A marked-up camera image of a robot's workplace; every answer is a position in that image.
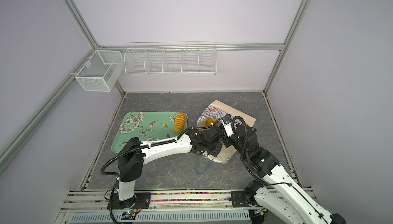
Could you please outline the checkered paper bag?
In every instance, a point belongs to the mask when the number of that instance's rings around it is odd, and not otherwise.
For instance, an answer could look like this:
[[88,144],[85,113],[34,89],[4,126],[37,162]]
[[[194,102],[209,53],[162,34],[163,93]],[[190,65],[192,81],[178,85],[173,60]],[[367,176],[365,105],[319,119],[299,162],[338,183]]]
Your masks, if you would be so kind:
[[[230,115],[230,121],[233,119],[233,117],[240,116],[244,119],[245,123],[251,127],[253,127],[256,122],[256,118],[243,113],[219,100],[215,100],[202,112],[196,125],[197,127],[207,127],[218,121],[216,126],[220,126],[222,124],[226,126],[230,123],[228,120],[226,121],[225,119],[222,119],[226,115]],[[232,145],[229,147],[226,147],[223,143],[222,145],[222,149],[217,156],[207,154],[206,152],[204,153],[204,156],[216,163],[227,163],[234,156],[236,150]]]

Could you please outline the yellow fake bread loaf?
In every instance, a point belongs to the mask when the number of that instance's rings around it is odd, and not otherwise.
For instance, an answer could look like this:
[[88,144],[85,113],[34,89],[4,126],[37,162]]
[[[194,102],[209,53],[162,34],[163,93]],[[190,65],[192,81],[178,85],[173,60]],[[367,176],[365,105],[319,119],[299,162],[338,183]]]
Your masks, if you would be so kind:
[[186,118],[187,118],[187,116],[185,113],[177,113],[176,114],[175,122],[174,122],[174,131],[176,133],[180,133],[183,130],[184,125],[186,123]]

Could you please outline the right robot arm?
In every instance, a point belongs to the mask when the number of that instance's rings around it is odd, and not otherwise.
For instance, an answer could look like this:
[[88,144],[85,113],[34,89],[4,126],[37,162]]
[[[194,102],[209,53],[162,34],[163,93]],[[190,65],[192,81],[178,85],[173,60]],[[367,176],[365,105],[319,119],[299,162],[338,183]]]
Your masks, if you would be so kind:
[[262,148],[253,129],[246,125],[225,124],[223,140],[239,152],[254,181],[245,193],[255,205],[266,208],[286,224],[344,224],[338,213],[330,213],[312,199],[285,170],[279,160]]

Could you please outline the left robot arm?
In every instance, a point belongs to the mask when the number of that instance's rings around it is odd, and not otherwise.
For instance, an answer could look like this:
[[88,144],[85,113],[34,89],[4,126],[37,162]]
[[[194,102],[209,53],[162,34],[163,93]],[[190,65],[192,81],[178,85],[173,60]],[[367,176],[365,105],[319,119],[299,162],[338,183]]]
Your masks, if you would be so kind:
[[190,127],[176,137],[142,142],[138,137],[130,139],[125,147],[103,164],[100,174],[114,176],[108,208],[134,209],[143,202],[135,193],[136,180],[141,177],[143,166],[160,158],[182,153],[217,156],[222,149],[226,132],[222,126]]

